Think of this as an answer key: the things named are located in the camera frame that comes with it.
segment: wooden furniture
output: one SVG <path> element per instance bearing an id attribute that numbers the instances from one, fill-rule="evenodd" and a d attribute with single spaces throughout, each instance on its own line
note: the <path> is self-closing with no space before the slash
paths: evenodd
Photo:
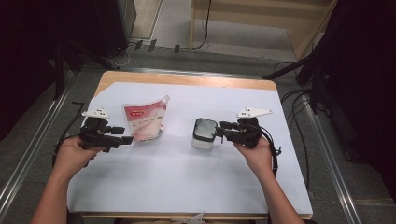
<path id="1" fill-rule="evenodd" d="M 210 21 L 227 21 L 286 29 L 297 59 L 311 48 L 326 24 L 337 0 L 212 0 Z M 208 0 L 191 5 L 190 48 L 195 19 L 206 20 Z"/>
<path id="2" fill-rule="evenodd" d="M 211 150 L 192 147 L 198 118 L 236 121 L 244 106 L 271 108 L 259 117 L 282 146 L 277 179 L 303 218 L 312 207 L 281 107 L 268 80 L 178 74 L 106 72 L 89 110 L 102 107 L 108 125 L 127 127 L 122 104 L 143 104 L 168 94 L 162 136 L 100 153 L 70 183 L 68 207 L 84 217 L 265 219 L 260 183 L 231 142 Z M 126 129 L 124 135 L 130 134 Z"/>

